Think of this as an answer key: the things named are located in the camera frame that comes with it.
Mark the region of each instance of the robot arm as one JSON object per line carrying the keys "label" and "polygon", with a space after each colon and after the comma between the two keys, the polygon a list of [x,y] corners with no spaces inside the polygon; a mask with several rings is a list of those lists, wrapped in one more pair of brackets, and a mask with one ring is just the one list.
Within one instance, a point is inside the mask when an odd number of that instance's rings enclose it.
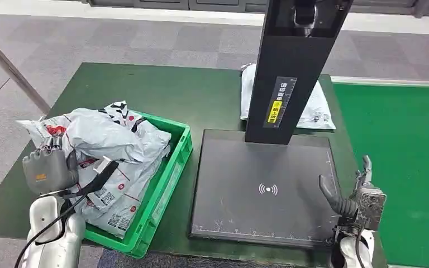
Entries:
{"label": "robot arm", "polygon": [[363,157],[364,171],[357,171],[355,189],[349,198],[338,196],[319,177],[319,186],[332,210],[340,215],[335,227],[330,267],[372,268],[373,232],[379,228],[386,195],[371,183],[372,163]]}
{"label": "robot arm", "polygon": [[[106,183],[118,163],[104,157],[96,177],[77,193],[69,188],[78,183],[77,159],[71,152],[65,159],[61,138],[47,139],[22,160],[29,188],[40,196],[30,206],[30,232],[27,245],[15,268],[76,268],[84,238],[85,220],[74,207]],[[70,205],[69,198],[77,198]]]}

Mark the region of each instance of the package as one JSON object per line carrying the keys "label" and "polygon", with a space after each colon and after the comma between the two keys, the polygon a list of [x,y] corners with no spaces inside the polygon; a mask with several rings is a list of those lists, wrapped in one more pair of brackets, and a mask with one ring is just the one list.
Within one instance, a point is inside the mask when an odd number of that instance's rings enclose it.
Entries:
{"label": "package", "polygon": [[138,185],[130,187],[127,193],[120,197],[107,212],[103,213],[99,210],[90,199],[78,204],[75,210],[80,213],[88,223],[98,226],[119,238],[123,238],[145,195],[150,179],[155,175],[162,159],[166,157],[169,152],[170,146],[167,146],[162,154],[142,172],[140,180],[146,182],[142,188]]}
{"label": "package", "polygon": [[[249,106],[251,103],[252,87],[256,75],[257,64],[245,65],[241,68],[241,119],[247,120],[249,116]],[[311,128],[318,130],[335,130],[335,124],[331,118],[330,108],[320,83],[317,81],[307,105],[303,110],[298,128]]]}
{"label": "package", "polygon": [[[144,187],[170,151],[171,134],[128,110],[126,102],[116,102],[97,111],[80,108],[46,120],[18,123],[28,130],[35,146],[40,146],[47,137],[62,135],[65,156],[76,151],[79,184],[70,189],[74,193],[94,179],[93,167],[101,163],[103,156],[119,163],[103,188],[90,193],[87,202],[81,202],[80,212],[88,222],[110,213],[118,200],[127,197],[128,191],[130,196],[142,198]],[[84,205],[94,209],[83,213]],[[105,229],[99,223],[95,225]]]}

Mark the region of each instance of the yellow label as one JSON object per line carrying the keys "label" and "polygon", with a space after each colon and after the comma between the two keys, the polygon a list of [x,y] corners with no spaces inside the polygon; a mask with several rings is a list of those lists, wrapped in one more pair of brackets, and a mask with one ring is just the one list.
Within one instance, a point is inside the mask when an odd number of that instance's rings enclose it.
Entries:
{"label": "yellow label", "polygon": [[281,100],[275,100],[272,103],[272,109],[270,109],[269,118],[267,118],[267,123],[275,123],[275,120],[277,120],[277,116],[279,115],[281,106],[282,106]]}
{"label": "yellow label", "polygon": [[35,176],[35,180],[39,181],[39,180],[45,180],[47,178],[47,176],[45,174],[39,174],[37,176]]}

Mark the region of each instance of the qr code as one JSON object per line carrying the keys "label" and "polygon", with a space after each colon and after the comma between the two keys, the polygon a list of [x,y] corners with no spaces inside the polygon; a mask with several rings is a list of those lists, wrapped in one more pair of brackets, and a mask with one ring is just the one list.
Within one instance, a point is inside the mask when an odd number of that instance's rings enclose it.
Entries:
{"label": "qr code", "polygon": [[129,227],[129,219],[122,218],[121,223],[119,224],[119,226],[117,228],[119,228],[123,231],[126,231],[128,227]]}
{"label": "qr code", "polygon": [[97,198],[100,198],[101,196],[106,194],[107,191],[108,191],[108,189],[103,186],[103,188],[101,188],[101,190],[94,192],[94,195],[96,195]]}
{"label": "qr code", "polygon": [[101,198],[101,202],[103,202],[104,205],[108,205],[114,199],[115,199],[114,195],[109,192],[105,196],[103,196],[103,198]]}
{"label": "qr code", "polygon": [[109,219],[108,224],[111,225],[111,226],[116,227],[117,224],[119,223],[120,219],[121,219],[121,215],[113,214],[111,216],[111,218]]}

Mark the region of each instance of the metal pole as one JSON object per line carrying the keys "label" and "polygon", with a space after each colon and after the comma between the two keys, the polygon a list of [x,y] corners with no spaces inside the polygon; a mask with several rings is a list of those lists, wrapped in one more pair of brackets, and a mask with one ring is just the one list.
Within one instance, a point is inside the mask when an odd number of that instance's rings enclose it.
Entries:
{"label": "metal pole", "polygon": [[14,82],[27,94],[27,96],[44,113],[50,112],[50,106],[45,102],[41,95],[32,87],[32,85],[23,77],[21,72],[12,64],[12,62],[0,50],[0,66],[11,77]]}

